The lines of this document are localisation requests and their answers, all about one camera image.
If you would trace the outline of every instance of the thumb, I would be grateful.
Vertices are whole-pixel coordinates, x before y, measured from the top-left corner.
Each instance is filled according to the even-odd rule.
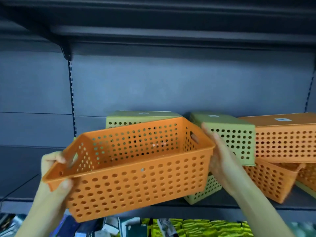
[[[73,181],[66,179],[59,184],[56,190],[54,190],[48,197],[48,202],[53,206],[60,206],[73,187]]]

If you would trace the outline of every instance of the shelf bracket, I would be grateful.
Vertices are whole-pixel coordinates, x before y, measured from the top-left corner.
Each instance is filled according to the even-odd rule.
[[[18,10],[14,7],[8,7],[0,3],[0,16],[11,20],[29,31],[51,41],[60,46],[61,51],[66,60],[72,60],[71,47],[65,36],[56,35],[52,33],[45,24],[35,21],[23,10]]]

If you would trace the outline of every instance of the perforated basket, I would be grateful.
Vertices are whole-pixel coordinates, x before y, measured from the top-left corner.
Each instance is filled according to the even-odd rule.
[[[256,126],[256,157],[271,163],[316,162],[316,114],[242,117]]]
[[[297,175],[296,185],[316,198],[316,164],[306,164]]]
[[[290,193],[299,170],[305,165],[301,163],[284,166],[256,159],[256,166],[244,167],[244,169],[266,197],[282,204]]]
[[[255,126],[253,124],[230,115],[209,111],[192,112],[190,120],[198,126],[204,122],[209,130],[217,132],[242,165],[255,165]]]
[[[195,134],[198,143],[191,135]],[[80,135],[43,181],[75,187],[66,202],[77,222],[203,191],[215,144],[183,117]]]
[[[217,179],[215,179],[215,177],[211,173],[209,173],[205,189],[201,192],[195,193],[194,195],[185,196],[184,199],[189,204],[195,204],[200,200],[205,199],[207,196],[210,196],[211,194],[219,191],[221,188],[221,184],[218,183]]]
[[[108,129],[176,117],[181,117],[181,115],[171,111],[115,111],[106,117],[105,128]]]

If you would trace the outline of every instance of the right hand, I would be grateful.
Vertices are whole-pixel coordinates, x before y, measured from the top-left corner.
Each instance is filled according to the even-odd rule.
[[[210,131],[205,123],[202,123],[202,129],[216,144],[209,169],[228,194],[236,198],[243,189],[253,186],[254,183],[223,139],[216,132]]]

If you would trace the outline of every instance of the hand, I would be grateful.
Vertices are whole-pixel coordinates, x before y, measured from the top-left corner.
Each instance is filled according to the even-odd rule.
[[[60,151],[53,152],[42,157],[42,177],[52,167],[54,162],[66,163]],[[49,186],[42,181],[36,192],[31,210],[23,222],[16,237],[43,237],[48,236],[61,221],[65,212],[64,200],[69,194],[73,182],[70,179],[63,181],[58,188],[51,192]]]
[[[227,193],[236,198],[246,187],[252,187],[254,183],[223,139],[216,132],[208,130],[205,123],[202,123],[202,129],[216,144],[209,169]]]

